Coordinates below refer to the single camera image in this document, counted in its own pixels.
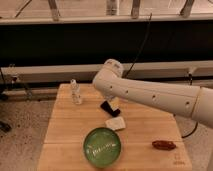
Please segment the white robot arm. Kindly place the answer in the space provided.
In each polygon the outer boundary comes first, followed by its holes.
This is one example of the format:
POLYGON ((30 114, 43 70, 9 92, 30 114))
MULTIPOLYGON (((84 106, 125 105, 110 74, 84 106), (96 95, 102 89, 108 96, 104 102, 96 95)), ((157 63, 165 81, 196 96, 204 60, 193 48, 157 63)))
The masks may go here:
POLYGON ((122 77, 123 65, 108 59, 93 79, 94 87, 108 97, 120 97, 175 115, 191 118, 213 129, 213 89, 137 81, 122 77))

